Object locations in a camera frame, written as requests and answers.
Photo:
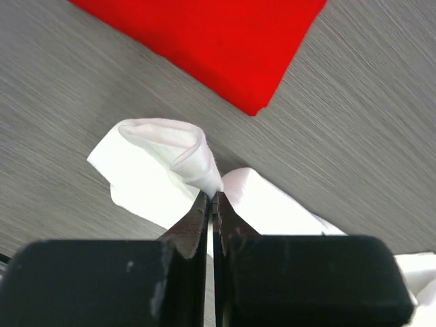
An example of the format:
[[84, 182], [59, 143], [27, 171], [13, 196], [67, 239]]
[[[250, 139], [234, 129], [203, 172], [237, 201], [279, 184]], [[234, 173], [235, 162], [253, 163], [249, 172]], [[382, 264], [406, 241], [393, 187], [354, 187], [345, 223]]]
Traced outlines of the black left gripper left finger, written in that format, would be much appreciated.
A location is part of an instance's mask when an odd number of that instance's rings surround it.
[[202, 326], [208, 197], [156, 240], [41, 240], [1, 281], [2, 326]]

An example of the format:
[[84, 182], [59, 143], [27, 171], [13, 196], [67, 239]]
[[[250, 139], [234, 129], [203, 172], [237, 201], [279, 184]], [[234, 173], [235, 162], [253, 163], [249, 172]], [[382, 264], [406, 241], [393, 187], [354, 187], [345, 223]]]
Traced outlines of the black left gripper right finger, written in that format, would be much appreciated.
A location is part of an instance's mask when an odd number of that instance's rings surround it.
[[263, 235], [212, 200], [218, 326], [403, 326], [414, 312], [378, 238]]

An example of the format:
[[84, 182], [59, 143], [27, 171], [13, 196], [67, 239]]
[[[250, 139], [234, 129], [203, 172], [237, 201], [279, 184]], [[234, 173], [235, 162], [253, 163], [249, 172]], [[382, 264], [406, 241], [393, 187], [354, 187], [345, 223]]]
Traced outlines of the white printed t shirt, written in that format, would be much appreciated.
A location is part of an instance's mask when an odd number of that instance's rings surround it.
[[[235, 212], [263, 235], [351, 236], [311, 213], [254, 169], [220, 174], [202, 129], [168, 119], [117, 123], [88, 156], [108, 181], [112, 201], [170, 228], [200, 191], [223, 192]], [[435, 311], [435, 254], [393, 255], [414, 304]]]

